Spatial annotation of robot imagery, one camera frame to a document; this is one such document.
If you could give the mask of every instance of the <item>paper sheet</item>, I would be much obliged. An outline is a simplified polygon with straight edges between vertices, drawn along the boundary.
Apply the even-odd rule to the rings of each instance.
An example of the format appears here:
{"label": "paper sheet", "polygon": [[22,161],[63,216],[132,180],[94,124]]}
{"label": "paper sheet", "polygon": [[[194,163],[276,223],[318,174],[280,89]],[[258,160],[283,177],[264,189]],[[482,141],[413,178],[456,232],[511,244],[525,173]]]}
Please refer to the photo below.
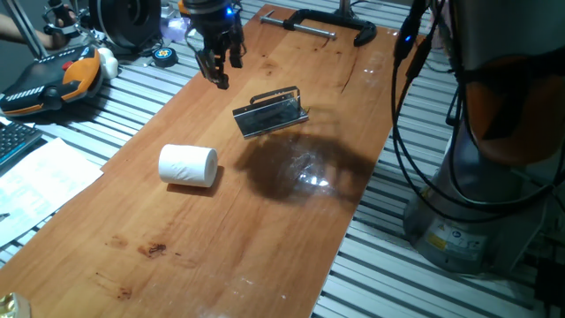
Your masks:
{"label": "paper sheet", "polygon": [[90,186],[102,171],[57,138],[0,178],[0,246],[29,231]]}

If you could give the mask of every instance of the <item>wooden table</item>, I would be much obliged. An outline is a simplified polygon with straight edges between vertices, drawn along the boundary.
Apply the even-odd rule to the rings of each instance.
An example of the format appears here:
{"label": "wooden table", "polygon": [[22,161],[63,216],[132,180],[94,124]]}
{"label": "wooden table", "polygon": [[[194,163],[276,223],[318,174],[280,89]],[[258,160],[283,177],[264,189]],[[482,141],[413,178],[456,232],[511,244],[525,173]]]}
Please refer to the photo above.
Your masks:
{"label": "wooden table", "polygon": [[[391,126],[394,30],[352,45],[245,26],[231,87],[190,81],[0,269],[37,317],[307,317]],[[310,121],[244,140],[231,111],[297,85]],[[216,148],[210,189],[167,185],[168,143]]]}

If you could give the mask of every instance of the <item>metal bracket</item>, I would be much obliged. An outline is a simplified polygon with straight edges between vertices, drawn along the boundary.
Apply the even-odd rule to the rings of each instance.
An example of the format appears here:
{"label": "metal bracket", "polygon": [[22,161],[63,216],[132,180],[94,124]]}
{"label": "metal bracket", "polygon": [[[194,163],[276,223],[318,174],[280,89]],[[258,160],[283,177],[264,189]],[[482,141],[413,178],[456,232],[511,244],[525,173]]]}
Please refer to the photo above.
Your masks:
{"label": "metal bracket", "polygon": [[271,133],[308,120],[298,87],[286,87],[254,96],[249,106],[233,110],[245,139]]}

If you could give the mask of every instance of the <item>sticker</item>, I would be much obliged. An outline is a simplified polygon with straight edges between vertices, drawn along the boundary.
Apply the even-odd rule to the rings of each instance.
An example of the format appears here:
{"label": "sticker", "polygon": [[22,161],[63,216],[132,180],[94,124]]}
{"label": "sticker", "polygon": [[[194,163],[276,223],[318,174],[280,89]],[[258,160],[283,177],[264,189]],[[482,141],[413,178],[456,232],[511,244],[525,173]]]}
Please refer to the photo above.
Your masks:
{"label": "sticker", "polygon": [[167,58],[170,57],[173,54],[173,51],[171,51],[170,49],[158,49],[155,52],[155,57],[157,58]]}
{"label": "sticker", "polygon": [[434,219],[426,241],[451,256],[475,261],[483,252],[486,236],[470,234],[444,220]]}

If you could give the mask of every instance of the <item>white cylinder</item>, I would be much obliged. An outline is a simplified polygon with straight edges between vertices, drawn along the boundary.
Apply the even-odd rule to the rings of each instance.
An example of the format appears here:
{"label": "white cylinder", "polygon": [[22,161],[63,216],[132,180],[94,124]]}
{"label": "white cylinder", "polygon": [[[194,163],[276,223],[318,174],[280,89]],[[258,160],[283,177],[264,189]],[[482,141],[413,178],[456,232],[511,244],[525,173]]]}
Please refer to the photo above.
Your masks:
{"label": "white cylinder", "polygon": [[159,156],[159,177],[166,183],[210,187],[218,170],[215,149],[165,145]]}

